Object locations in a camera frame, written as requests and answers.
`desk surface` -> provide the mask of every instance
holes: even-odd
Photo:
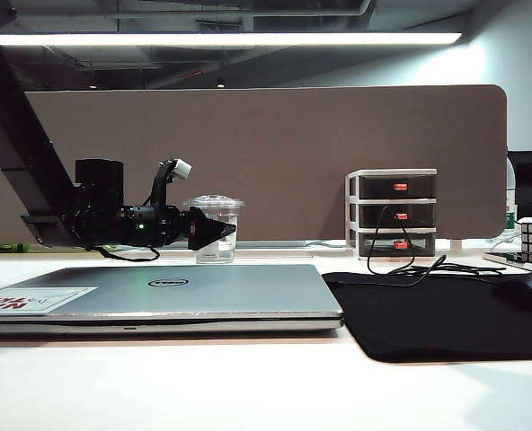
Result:
[[[192,263],[176,252],[150,265]],[[337,251],[254,251],[238,253],[236,263],[366,272]],[[124,265],[93,253],[0,255],[0,287],[99,264]],[[377,268],[398,265],[382,260]],[[384,364],[345,328],[314,336],[0,342],[0,430],[10,429],[532,430],[532,361]]]

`drawer organizer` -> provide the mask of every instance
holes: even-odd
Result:
[[[435,169],[360,170],[346,175],[346,243],[357,256],[367,257],[372,242],[372,256],[434,256],[436,175]]]

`laptop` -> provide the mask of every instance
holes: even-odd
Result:
[[[0,334],[330,330],[312,265],[65,268],[0,289]]]

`dell logo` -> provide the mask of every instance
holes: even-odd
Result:
[[[171,279],[162,279],[162,280],[152,280],[148,283],[152,287],[177,287],[183,286],[188,283],[188,280],[184,278],[177,278],[174,280]]]

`white wall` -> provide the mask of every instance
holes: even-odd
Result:
[[[498,84],[508,147],[532,150],[532,0],[515,0],[469,43],[369,62],[283,86]]]

